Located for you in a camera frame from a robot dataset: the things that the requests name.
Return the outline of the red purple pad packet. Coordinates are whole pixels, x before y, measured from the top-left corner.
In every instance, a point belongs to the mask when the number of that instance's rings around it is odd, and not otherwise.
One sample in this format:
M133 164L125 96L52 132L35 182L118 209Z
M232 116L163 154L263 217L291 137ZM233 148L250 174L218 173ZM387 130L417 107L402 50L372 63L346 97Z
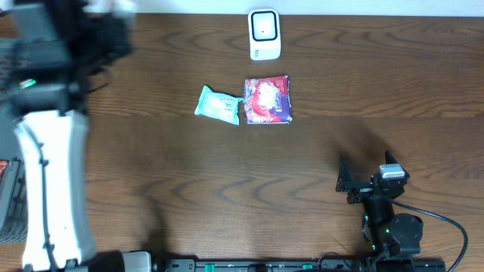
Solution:
M289 124L293 120L289 76L246 79L244 115L248 124Z

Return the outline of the teal wet wipes packet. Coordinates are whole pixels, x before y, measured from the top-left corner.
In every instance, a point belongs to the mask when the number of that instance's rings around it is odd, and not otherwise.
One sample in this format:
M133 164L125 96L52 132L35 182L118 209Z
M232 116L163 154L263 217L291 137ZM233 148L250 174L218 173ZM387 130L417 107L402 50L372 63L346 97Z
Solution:
M194 114L218 119L232 125L239 125L238 110L242 101L242 97L218 93L208 85L204 85Z

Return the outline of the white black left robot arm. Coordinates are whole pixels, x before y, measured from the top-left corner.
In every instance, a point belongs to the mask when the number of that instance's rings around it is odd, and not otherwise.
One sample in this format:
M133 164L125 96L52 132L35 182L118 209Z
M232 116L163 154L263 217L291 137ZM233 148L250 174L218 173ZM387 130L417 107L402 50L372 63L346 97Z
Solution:
M132 52L133 1L13 1L17 37L2 39L3 113L20 158L5 177L24 179L24 271L153 271L147 251L99 252L85 192L89 79Z

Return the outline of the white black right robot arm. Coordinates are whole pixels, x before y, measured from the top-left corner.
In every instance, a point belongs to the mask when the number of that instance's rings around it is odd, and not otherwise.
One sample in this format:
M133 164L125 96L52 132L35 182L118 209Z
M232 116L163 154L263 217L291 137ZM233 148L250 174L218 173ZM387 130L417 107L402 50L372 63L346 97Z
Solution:
M396 214L392 201L401 196L410 178L391 152L385 152L385 163L367 182L354 181L348 163L340 158L336 191L346 193L348 204L363 205L367 240L386 259L420 253L423 221L408 213Z

